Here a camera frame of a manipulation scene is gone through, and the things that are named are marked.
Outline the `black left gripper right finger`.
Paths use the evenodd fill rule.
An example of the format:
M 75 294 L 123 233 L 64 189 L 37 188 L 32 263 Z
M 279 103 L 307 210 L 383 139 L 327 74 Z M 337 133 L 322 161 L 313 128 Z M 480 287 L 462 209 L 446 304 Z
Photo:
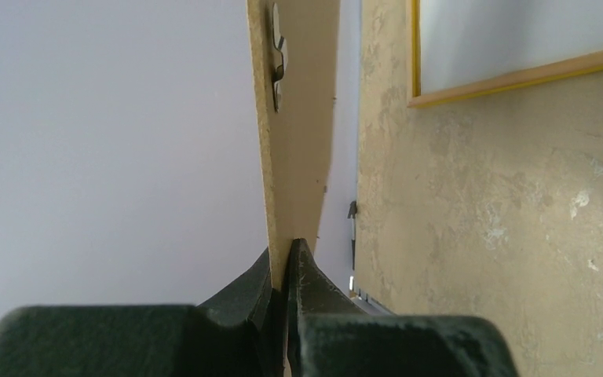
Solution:
M 287 263 L 293 376 L 516 376 L 499 329 L 472 316 L 375 315 L 344 295 L 304 239 Z

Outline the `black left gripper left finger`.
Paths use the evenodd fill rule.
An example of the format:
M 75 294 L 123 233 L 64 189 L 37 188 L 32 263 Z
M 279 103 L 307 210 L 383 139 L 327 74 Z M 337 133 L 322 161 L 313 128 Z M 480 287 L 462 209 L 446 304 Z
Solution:
M 23 306 L 0 376 L 281 376 L 269 255 L 200 305 Z

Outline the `brown frame backing board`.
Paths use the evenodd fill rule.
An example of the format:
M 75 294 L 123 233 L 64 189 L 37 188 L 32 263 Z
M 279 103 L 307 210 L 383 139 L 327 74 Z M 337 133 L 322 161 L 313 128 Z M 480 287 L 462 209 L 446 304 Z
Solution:
M 288 64 L 275 112 L 269 13 L 280 8 Z M 331 165 L 340 3 L 248 1 L 272 286 L 282 291 L 293 240 L 316 245 Z

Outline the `yellow picture frame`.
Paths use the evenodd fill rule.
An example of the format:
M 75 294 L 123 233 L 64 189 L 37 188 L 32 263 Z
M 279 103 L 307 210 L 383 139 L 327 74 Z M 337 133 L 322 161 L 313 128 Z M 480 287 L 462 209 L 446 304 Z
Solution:
M 407 3 L 407 29 L 410 38 L 407 44 L 409 60 L 407 88 L 408 103 L 413 108 L 498 93 L 603 70 L 602 50 L 535 68 L 514 71 L 492 79 L 423 94 L 421 92 L 421 32 L 419 30 L 421 2 L 409 1 Z

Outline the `building and sky photo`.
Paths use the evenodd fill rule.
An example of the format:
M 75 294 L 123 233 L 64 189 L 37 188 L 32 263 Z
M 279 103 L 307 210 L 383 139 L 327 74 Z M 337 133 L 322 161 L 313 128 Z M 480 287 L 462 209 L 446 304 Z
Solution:
M 420 3 L 421 92 L 603 50 L 603 0 Z

